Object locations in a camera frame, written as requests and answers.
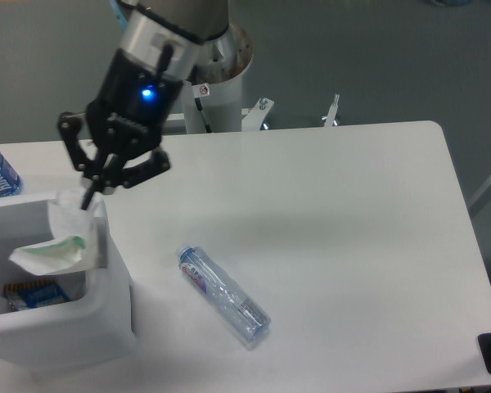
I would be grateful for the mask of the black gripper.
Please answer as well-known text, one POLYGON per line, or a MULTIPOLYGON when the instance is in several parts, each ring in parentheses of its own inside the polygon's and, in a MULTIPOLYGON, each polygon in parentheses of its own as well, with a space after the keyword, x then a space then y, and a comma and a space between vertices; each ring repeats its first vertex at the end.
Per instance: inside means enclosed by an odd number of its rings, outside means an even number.
POLYGON ((167 47, 150 68, 119 49, 110 63, 97 97, 84 113, 62 112, 57 129, 74 169, 82 173, 86 189, 81 210, 88 210, 96 192, 112 195, 115 189, 129 189, 171 168, 168 154, 158 147, 162 127, 180 93, 182 82, 165 71, 173 62, 174 50, 167 47), (87 156, 78 135, 87 120, 97 147, 93 159, 87 156), (121 153, 136 139, 131 158, 151 151, 140 164, 125 168, 121 153))

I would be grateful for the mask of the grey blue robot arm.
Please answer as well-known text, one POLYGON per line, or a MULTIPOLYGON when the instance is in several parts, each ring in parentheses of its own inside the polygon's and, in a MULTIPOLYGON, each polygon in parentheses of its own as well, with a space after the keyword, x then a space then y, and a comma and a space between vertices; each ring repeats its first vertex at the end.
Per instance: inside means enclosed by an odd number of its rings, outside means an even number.
POLYGON ((96 98, 63 112, 57 129, 86 192, 109 195, 169 170, 164 122, 204 44, 226 32, 226 1, 119 1, 127 19, 96 98))

